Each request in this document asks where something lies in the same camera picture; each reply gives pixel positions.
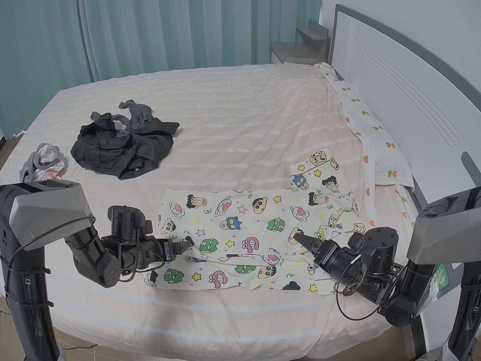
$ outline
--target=curtain fold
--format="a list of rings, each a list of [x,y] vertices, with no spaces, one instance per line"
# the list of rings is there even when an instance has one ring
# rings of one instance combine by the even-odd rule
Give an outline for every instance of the curtain fold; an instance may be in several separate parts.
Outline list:
[[[321,0],[1,0],[0,128],[27,129],[61,89],[182,68],[270,62]]]

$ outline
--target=green cartoon robot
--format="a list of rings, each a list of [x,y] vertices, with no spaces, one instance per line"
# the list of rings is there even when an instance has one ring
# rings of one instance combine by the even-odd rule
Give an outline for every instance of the green cartoon robot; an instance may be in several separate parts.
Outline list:
[[[282,230],[284,230],[285,225],[286,225],[286,223],[282,219],[275,218],[275,219],[270,220],[268,222],[267,229],[272,231],[272,232],[281,232]]]
[[[170,284],[178,284],[179,282],[182,282],[183,277],[184,274],[176,268],[168,268],[164,274],[164,280]]]
[[[218,244],[219,244],[219,241],[217,239],[214,239],[214,238],[204,239],[199,246],[199,250],[203,253],[213,253],[214,251],[217,250]]]
[[[238,265],[234,270],[239,274],[247,274],[256,270],[256,267],[251,265]]]

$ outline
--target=pink fabric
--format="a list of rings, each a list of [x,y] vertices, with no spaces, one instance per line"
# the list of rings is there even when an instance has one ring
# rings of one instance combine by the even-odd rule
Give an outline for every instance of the pink fabric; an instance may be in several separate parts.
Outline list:
[[[62,179],[62,177],[59,175],[59,173],[57,171],[47,170],[47,171],[41,173],[33,181],[34,182],[40,182],[42,180],[46,181],[47,179]]]

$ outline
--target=white headboard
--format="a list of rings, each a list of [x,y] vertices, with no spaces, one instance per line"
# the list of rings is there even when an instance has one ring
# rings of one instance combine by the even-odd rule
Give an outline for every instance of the white headboard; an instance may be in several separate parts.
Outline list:
[[[329,64],[354,84],[401,148],[421,206],[481,186],[481,94],[457,71],[398,31],[339,4]]]

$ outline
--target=pile of clothes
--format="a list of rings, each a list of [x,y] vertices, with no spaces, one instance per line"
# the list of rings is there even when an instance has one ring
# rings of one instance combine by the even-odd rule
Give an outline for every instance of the pile of clothes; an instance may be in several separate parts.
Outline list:
[[[58,146],[42,143],[20,170],[20,181],[39,182],[47,179],[60,179],[60,171],[67,168],[67,163]]]
[[[172,135],[179,124],[160,121],[149,106],[134,100],[121,102],[119,108],[128,108],[130,119],[92,112],[93,123],[81,127],[70,153],[83,168],[119,179],[139,177],[159,167],[174,144]],[[125,128],[116,129],[115,121]]]

